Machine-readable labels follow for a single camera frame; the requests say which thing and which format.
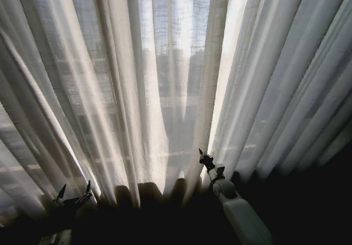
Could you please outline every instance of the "white curtain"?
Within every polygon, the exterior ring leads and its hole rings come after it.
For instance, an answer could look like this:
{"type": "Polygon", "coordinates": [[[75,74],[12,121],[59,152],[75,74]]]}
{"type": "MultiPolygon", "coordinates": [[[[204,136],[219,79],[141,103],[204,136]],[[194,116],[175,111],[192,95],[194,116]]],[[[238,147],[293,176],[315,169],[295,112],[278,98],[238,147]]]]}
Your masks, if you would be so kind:
{"type": "Polygon", "coordinates": [[[352,139],[352,0],[0,0],[0,224],[92,182],[140,206],[248,180],[352,139]]]}

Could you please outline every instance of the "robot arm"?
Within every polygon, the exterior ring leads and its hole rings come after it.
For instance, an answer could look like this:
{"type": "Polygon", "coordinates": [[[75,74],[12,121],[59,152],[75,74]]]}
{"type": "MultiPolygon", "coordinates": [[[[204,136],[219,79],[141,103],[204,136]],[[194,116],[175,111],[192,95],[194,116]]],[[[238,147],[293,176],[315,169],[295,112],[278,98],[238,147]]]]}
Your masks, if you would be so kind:
{"type": "Polygon", "coordinates": [[[53,200],[56,206],[64,206],[64,203],[63,203],[62,199],[64,197],[65,190],[66,190],[66,184],[61,188],[59,194],[53,200]]]}
{"type": "Polygon", "coordinates": [[[204,155],[199,149],[199,163],[207,168],[213,184],[214,194],[219,198],[227,219],[239,237],[242,244],[272,244],[272,237],[263,221],[251,205],[237,193],[235,185],[227,181],[223,175],[225,167],[214,165],[213,157],[204,155]]]}
{"type": "Polygon", "coordinates": [[[92,196],[92,192],[91,192],[90,188],[91,188],[91,186],[90,186],[90,180],[89,180],[89,183],[86,188],[86,193],[75,202],[77,205],[77,209],[80,208],[81,206],[83,206],[89,200],[89,198],[92,196]]]}

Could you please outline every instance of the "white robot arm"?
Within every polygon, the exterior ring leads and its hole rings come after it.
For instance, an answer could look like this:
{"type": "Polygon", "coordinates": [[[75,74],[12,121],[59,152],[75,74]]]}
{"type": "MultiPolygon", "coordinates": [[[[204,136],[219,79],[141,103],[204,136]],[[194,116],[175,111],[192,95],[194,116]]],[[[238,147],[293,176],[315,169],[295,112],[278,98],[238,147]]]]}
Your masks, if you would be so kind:
{"type": "Polygon", "coordinates": [[[214,165],[213,157],[203,154],[199,149],[201,164],[207,168],[213,184],[214,194],[219,198],[227,219],[242,244],[273,244],[272,236],[251,205],[237,193],[235,185],[226,180],[222,164],[214,165]]]}

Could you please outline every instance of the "dark floor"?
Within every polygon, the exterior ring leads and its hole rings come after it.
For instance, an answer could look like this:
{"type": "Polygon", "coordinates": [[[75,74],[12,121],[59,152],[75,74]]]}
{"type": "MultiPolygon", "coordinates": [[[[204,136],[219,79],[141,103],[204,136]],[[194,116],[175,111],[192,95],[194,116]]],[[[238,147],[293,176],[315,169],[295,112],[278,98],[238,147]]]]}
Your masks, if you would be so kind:
{"type": "MultiPolygon", "coordinates": [[[[247,184],[240,183],[236,175],[233,179],[272,232],[275,244],[350,243],[350,152],[352,144],[325,167],[300,175],[273,173],[265,182],[253,176],[247,184]]],[[[196,193],[190,204],[180,209],[181,197],[177,196],[183,182],[179,185],[170,204],[158,202],[157,194],[149,196],[154,186],[144,184],[140,185],[140,210],[132,209],[128,198],[118,209],[86,209],[74,227],[74,244],[239,244],[211,191],[196,193]]],[[[37,244],[47,230],[48,222],[21,219],[13,227],[0,229],[0,244],[6,244],[9,237],[11,244],[37,244]]]]}

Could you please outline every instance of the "curtain fold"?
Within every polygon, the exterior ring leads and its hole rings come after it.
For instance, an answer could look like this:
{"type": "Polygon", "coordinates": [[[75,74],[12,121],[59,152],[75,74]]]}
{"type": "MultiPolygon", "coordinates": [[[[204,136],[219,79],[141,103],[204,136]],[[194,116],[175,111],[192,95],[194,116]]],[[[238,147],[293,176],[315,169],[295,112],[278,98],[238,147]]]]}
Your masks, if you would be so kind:
{"type": "Polygon", "coordinates": [[[243,180],[352,139],[351,0],[0,0],[0,225],[91,205],[186,204],[198,148],[243,180]]]}

